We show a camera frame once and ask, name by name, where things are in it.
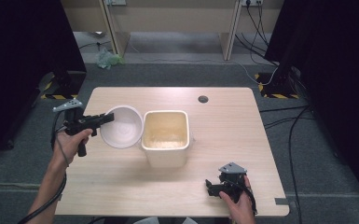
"wooden desk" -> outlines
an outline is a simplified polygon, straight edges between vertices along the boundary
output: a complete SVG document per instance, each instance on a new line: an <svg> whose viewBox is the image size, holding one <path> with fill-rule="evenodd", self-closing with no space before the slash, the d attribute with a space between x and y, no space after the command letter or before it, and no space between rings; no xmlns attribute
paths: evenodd
<svg viewBox="0 0 359 224"><path fill-rule="evenodd" d="M199 96L209 102L202 104ZM255 98L247 88L97 88L85 115L131 105L144 115L158 109L188 113L194 141L187 164L151 168L140 145L108 146L100 134L88 155L75 158L57 215L122 217L227 217L218 197L208 195L205 179L218 184L218 168L234 161L248 170L259 216L286 216L285 198Z"/></svg>

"gray carpet floor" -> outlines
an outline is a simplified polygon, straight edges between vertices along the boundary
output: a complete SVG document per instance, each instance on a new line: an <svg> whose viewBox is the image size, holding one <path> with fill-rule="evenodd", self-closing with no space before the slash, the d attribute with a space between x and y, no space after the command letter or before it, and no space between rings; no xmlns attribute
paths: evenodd
<svg viewBox="0 0 359 224"><path fill-rule="evenodd" d="M306 105L301 99L271 99L261 96L257 85L236 64L124 64L109 70L86 64L88 73L77 97L85 105L96 87L249 87L254 91L260 111ZM253 77L272 72L269 66L246 66ZM43 89L50 79L41 80ZM37 100L26 121L19 127L11 150L0 151L0 223L16 223L24 217L36 193L48 161L49 132L54 114L52 107L68 100ZM299 109L262 112L272 154L278 167L291 212L287 217L257 217L257 223L298 223L295 190L292 181L288 138ZM303 223L359 223L359 184L350 167L338 159L324 133L306 112L293 131L292 154ZM139 220L131 218L128 223ZM198 223L213 223L210 218L196 218ZM56 223L88 223L91 217L56 216ZM162 218L160 223L172 222Z"/></svg>

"hand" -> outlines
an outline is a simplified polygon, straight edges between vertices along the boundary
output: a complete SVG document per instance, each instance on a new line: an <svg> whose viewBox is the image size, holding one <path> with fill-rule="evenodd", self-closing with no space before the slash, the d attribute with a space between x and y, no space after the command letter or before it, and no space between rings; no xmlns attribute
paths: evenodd
<svg viewBox="0 0 359 224"><path fill-rule="evenodd" d="M59 167L66 168L69 166L78 151L78 145L81 142L87 144L90 134L92 134L92 129L83 130L73 136L65 132L59 132L54 143L54 153L51 162Z"/></svg>
<svg viewBox="0 0 359 224"><path fill-rule="evenodd" d="M251 184L247 176L244 177L244 181L245 186L250 189ZM219 195L228 206L230 219L233 219L237 224L255 223L255 217L252 211L252 202L245 192L241 194L237 203L234 203L231 198L223 191L220 191Z"/></svg>

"black base stand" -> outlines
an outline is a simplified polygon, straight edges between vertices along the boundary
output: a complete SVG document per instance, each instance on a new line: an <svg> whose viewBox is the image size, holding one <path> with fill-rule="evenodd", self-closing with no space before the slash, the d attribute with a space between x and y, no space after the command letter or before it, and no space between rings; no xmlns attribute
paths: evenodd
<svg viewBox="0 0 359 224"><path fill-rule="evenodd" d="M53 77L43 91L42 99L74 99L77 97L80 87L86 77L86 73L68 74L64 82Z"/></svg>
<svg viewBox="0 0 359 224"><path fill-rule="evenodd" d="M269 83L272 73L259 73L255 75L258 83ZM280 99L297 99L298 95L293 90L287 77L274 78L269 85L258 85L260 93L263 97L267 98L280 98Z"/></svg>

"forearm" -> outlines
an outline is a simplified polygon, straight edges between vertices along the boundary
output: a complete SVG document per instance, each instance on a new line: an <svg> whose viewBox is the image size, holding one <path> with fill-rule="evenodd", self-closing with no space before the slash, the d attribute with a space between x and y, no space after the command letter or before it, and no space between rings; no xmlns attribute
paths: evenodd
<svg viewBox="0 0 359 224"><path fill-rule="evenodd" d="M33 213L36 209L50 200L60 188L65 174L65 166L55 164L53 161L48 165L48 169L43 177L37 196L31 206L28 214ZM46 210L34 217L27 223L52 223L54 219L57 202L54 202Z"/></svg>

